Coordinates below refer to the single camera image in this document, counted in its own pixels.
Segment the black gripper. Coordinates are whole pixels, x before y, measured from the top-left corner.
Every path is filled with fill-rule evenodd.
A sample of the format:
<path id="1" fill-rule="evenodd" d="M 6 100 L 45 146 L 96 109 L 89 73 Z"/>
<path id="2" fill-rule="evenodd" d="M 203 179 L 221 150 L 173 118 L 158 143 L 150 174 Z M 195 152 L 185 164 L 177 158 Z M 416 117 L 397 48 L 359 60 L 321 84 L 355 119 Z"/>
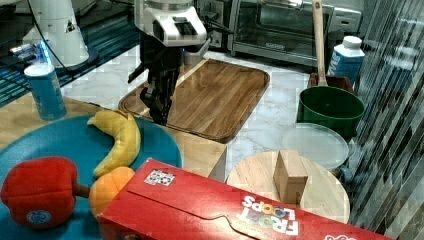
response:
<path id="1" fill-rule="evenodd" d="M 145 70 L 149 71 L 147 85 L 141 91 L 140 99 L 149 108 L 155 123 L 166 124 L 172 106 L 171 97 L 183 64 L 183 48 L 167 47 L 146 33 L 140 34 L 139 47 L 141 63 L 128 76 L 128 82 L 131 83 Z"/>

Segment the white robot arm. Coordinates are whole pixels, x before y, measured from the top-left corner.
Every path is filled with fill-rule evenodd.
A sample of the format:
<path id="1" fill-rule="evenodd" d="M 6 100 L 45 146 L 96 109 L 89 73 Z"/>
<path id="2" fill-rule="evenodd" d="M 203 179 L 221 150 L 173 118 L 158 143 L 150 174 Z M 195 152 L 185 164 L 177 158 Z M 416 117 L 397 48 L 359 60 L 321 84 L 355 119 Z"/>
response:
<path id="1" fill-rule="evenodd" d="M 181 67 L 203 57 L 210 37 L 194 0 L 134 0 L 134 23 L 140 30 L 140 64 L 128 80 L 148 73 L 140 99 L 153 121 L 164 125 Z"/>

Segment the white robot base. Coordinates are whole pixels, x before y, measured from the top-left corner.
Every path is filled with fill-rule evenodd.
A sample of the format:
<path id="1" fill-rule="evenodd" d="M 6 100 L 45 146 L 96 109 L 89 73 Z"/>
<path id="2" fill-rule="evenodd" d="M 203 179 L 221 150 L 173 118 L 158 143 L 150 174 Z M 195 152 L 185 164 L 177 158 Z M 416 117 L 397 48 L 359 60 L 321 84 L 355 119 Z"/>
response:
<path id="1" fill-rule="evenodd" d="M 98 60 L 98 51 L 84 41 L 72 0 L 15 0 L 20 2 L 27 3 L 34 20 L 34 27 L 23 41 L 44 43 L 56 68 L 76 71 Z"/>

